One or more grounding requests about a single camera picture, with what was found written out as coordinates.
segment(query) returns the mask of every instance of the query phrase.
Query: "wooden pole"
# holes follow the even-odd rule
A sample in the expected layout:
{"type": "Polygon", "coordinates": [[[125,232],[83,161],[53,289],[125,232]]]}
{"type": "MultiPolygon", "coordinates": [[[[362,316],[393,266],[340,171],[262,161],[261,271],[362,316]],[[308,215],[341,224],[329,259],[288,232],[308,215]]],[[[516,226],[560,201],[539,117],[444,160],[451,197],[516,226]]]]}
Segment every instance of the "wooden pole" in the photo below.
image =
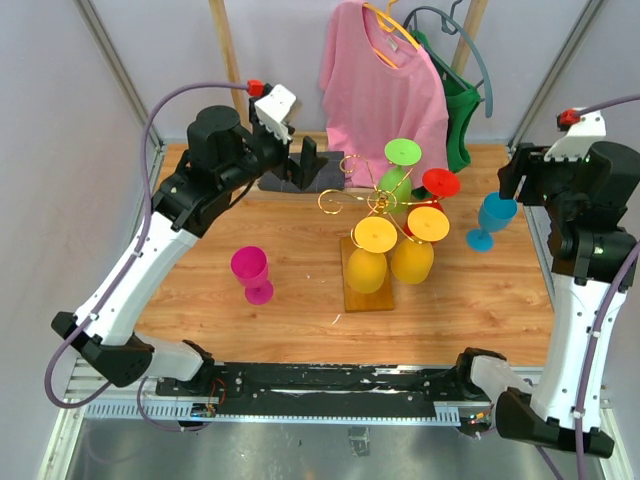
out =
{"type": "MultiPolygon", "coordinates": [[[[231,28],[229,27],[229,17],[227,17],[227,9],[224,6],[224,0],[209,0],[209,8],[218,33],[218,41],[220,42],[220,52],[224,58],[224,65],[227,70],[227,80],[233,83],[243,83],[238,71],[238,62],[236,60],[236,52],[233,48],[233,38],[231,37],[231,28]]],[[[240,122],[246,128],[249,128],[249,113],[247,111],[248,104],[245,98],[245,92],[242,90],[231,90],[231,98],[233,99],[233,107],[240,115],[240,122]]]]}
{"type": "MultiPolygon", "coordinates": [[[[471,40],[476,39],[476,33],[478,33],[478,28],[482,22],[482,16],[487,8],[487,3],[489,3],[489,0],[471,0],[467,16],[464,19],[464,29],[471,37],[471,40]]],[[[456,53],[453,55],[453,61],[451,62],[451,68],[458,75],[462,76],[464,73],[470,52],[469,44],[464,38],[460,37],[458,46],[456,47],[456,53]]]]}

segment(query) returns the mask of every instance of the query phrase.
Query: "gray wall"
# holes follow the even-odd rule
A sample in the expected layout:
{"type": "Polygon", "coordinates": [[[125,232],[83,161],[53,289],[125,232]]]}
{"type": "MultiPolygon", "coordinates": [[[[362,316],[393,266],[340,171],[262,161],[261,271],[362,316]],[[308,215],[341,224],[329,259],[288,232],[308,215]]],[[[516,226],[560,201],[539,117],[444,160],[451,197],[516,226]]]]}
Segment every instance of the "gray wall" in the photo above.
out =
{"type": "MultiPolygon", "coordinates": [[[[609,98],[640,91],[638,63],[638,24],[640,2],[610,0],[596,19],[562,81],[549,96],[545,108],[531,132],[525,137],[541,145],[551,144],[558,133],[555,115],[572,106],[588,106],[609,98]]],[[[603,112],[607,139],[640,151],[640,102],[614,107],[603,112]]],[[[629,202],[622,225],[640,238],[640,188],[629,202]]],[[[640,275],[628,295],[609,349],[605,382],[618,426],[634,472],[640,477],[640,275]]]]}
{"type": "Polygon", "coordinates": [[[58,413],[42,386],[51,319],[97,287],[133,226],[140,127],[71,1],[0,2],[0,63],[0,476],[22,480],[58,413]]]}
{"type": "MultiPolygon", "coordinates": [[[[225,78],[224,64],[205,0],[93,0],[146,105],[168,90],[205,79],[225,78]]],[[[284,83],[303,102],[295,126],[323,130],[325,116],[317,87],[327,24],[341,0],[227,0],[243,79],[284,83]]],[[[386,0],[373,4],[386,6],[386,0]]],[[[449,11],[451,0],[403,0],[393,6],[402,22],[416,6],[429,4],[449,11]]],[[[494,115],[477,113],[469,142],[506,142],[560,49],[585,0],[491,0],[477,36],[495,92],[494,115]]],[[[469,2],[456,19],[463,23],[469,2]]],[[[421,12],[419,26],[434,50],[451,60],[457,37],[440,32],[435,14],[421,12]]],[[[466,77],[481,76],[473,59],[466,77]]],[[[227,92],[197,92],[168,106],[157,126],[168,139],[185,138],[185,127],[203,104],[230,104],[227,92]]]]}

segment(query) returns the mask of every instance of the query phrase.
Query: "pink shirt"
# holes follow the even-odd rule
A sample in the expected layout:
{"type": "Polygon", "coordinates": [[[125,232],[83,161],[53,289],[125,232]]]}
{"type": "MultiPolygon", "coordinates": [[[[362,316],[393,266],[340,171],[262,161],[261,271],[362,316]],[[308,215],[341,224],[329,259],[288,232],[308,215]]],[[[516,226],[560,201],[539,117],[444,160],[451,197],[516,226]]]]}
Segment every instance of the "pink shirt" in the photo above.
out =
{"type": "MultiPolygon", "coordinates": [[[[430,168],[448,168],[447,106],[442,82],[429,54],[384,32],[375,12],[363,0],[345,0],[333,12],[325,46],[320,88],[327,113],[329,148],[367,157],[376,182],[391,168],[384,146],[394,138],[410,138],[422,148],[411,174],[413,188],[422,186],[430,168]],[[378,49],[397,69],[373,51],[378,49]]],[[[363,162],[347,163],[347,185],[370,187],[363,162]]]]}

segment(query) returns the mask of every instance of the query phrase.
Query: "black cable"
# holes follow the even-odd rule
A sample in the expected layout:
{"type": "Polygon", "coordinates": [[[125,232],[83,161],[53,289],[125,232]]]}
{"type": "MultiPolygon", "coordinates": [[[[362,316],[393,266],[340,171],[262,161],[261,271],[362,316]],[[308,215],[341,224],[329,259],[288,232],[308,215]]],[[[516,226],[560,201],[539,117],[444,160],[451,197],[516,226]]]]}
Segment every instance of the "black cable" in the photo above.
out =
{"type": "Polygon", "coordinates": [[[244,190],[242,191],[242,193],[241,193],[240,195],[238,195],[238,196],[235,198],[235,200],[234,200],[233,202],[231,202],[231,204],[229,205],[229,208],[231,208],[231,207],[235,207],[235,206],[236,206],[236,204],[237,204],[240,200],[242,200],[242,199],[247,195],[247,193],[249,193],[249,190],[251,190],[251,188],[253,187],[254,182],[255,182],[255,180],[251,180],[251,181],[247,184],[247,186],[246,186],[246,187],[244,187],[244,190]]]}

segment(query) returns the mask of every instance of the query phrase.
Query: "wooden block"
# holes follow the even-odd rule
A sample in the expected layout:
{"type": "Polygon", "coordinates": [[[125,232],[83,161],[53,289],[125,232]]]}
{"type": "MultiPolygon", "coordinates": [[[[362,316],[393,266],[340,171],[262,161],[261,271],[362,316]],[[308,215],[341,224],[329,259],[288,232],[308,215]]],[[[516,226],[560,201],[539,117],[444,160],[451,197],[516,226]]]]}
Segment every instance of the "wooden block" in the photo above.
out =
{"type": "Polygon", "coordinates": [[[351,236],[340,238],[340,252],[342,254],[342,283],[344,285],[344,310],[347,313],[374,312],[393,310],[393,288],[391,287],[391,272],[387,266],[387,276],[380,290],[374,293],[356,292],[347,283],[347,263],[349,257],[355,252],[356,247],[351,241],[351,236]]]}

